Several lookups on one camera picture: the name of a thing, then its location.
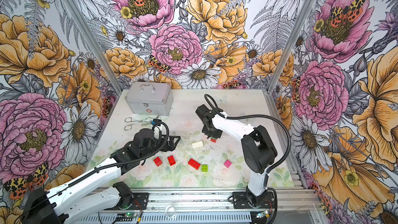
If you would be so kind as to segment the white lego brick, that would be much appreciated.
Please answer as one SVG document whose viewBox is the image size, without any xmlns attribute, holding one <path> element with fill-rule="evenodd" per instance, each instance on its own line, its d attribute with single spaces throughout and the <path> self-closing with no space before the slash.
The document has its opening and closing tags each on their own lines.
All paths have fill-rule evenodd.
<svg viewBox="0 0 398 224">
<path fill-rule="evenodd" d="M 202 147 L 204 147 L 204 143 L 203 143 L 203 141 L 197 141 L 197 142 L 193 142 L 191 144 L 191 146 L 193 149 L 202 148 Z"/>
</svg>

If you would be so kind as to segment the magenta lego brick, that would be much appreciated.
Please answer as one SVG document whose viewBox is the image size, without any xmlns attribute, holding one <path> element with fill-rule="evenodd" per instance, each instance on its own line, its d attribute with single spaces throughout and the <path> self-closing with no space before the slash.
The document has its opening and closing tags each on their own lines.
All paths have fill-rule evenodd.
<svg viewBox="0 0 398 224">
<path fill-rule="evenodd" d="M 232 165 L 232 162 L 231 162 L 230 160 L 227 159 L 223 164 L 224 164 L 224 166 L 225 166 L 226 168 L 229 169 L 230 166 Z"/>
</svg>

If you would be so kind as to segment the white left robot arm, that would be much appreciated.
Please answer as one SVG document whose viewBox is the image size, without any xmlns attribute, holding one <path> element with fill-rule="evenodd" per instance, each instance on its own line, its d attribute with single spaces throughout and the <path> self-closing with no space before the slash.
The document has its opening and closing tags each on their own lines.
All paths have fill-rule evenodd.
<svg viewBox="0 0 398 224">
<path fill-rule="evenodd" d="M 129 208 L 135 200 L 125 183 L 115 183 L 98 194 L 92 192 L 157 153 L 175 150 L 180 140 L 180 136 L 171 135 L 168 126 L 156 119 L 152 128 L 141 129 L 132 141 L 90 171 L 49 191 L 35 190 L 20 220 L 24 224 L 72 224 L 104 209 Z"/>
</svg>

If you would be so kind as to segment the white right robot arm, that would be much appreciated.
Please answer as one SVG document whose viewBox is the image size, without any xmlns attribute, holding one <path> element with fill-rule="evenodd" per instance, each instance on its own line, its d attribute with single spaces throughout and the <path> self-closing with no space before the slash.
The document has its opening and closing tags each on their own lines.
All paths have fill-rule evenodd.
<svg viewBox="0 0 398 224">
<path fill-rule="evenodd" d="M 250 206 L 259 207 L 267 194 L 269 175 L 267 170 L 274 164 L 278 152 L 264 126 L 253 127 L 242 123 L 241 120 L 266 118 L 275 121 L 277 124 L 280 121 L 269 115 L 231 117 L 225 112 L 221 113 L 219 108 L 210 110 L 204 104 L 199 106 L 195 113 L 203 122 L 202 132 L 209 138 L 218 139 L 222 133 L 226 133 L 240 141 L 244 160 L 251 169 L 250 180 L 246 188 L 246 198 Z"/>
</svg>

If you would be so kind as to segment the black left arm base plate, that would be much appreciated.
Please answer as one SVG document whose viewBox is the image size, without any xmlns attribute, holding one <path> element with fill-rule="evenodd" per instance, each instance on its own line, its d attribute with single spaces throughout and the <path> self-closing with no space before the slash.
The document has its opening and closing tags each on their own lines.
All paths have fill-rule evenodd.
<svg viewBox="0 0 398 224">
<path fill-rule="evenodd" d="M 121 197 L 118 207 L 122 210 L 145 210 L 148 204 L 148 193 L 130 193 Z"/>
</svg>

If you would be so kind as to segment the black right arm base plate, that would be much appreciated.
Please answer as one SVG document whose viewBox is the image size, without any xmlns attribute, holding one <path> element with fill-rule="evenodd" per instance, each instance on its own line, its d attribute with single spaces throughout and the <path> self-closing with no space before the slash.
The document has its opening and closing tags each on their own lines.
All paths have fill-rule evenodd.
<svg viewBox="0 0 398 224">
<path fill-rule="evenodd" d="M 271 191 L 263 192 L 260 196 L 255 196 L 251 192 L 232 192 L 229 201 L 233 204 L 234 209 L 249 209 L 249 208 L 277 208 L 276 193 Z"/>
</svg>

